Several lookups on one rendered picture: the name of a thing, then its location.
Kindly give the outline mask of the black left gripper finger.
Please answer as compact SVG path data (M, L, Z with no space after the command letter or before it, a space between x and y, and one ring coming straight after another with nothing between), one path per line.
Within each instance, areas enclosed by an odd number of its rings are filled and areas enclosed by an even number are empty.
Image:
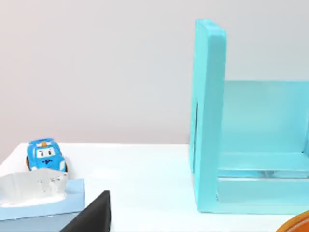
M111 230L110 191L103 191L59 232L110 232Z

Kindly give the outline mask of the white tissue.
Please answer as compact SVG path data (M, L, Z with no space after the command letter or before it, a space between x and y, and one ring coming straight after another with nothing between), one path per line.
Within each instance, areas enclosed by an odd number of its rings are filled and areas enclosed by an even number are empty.
M23 207L65 199L66 172L37 169L0 177L0 207Z

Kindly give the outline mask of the light blue rack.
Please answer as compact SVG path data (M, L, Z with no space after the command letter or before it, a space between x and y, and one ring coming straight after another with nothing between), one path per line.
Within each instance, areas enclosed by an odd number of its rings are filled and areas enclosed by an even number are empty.
M195 22L190 167L199 212L309 210L309 81L226 80L226 32Z

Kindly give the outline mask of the orange round object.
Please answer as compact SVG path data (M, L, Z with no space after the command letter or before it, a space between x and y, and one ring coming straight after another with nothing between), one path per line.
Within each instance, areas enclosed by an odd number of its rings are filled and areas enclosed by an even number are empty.
M275 232L309 232L309 210L289 219Z

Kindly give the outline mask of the light blue tissue box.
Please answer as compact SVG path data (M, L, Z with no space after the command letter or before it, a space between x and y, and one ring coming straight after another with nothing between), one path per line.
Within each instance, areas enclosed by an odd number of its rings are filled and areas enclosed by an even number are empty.
M84 180L69 180L62 200L0 206L0 232L60 232L84 209Z

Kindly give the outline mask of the blue toy car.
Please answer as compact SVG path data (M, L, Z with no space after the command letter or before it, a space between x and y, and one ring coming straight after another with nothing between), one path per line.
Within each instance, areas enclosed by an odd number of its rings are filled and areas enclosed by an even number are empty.
M30 141L27 147L26 164L30 171L42 168L68 171L66 160L53 138Z

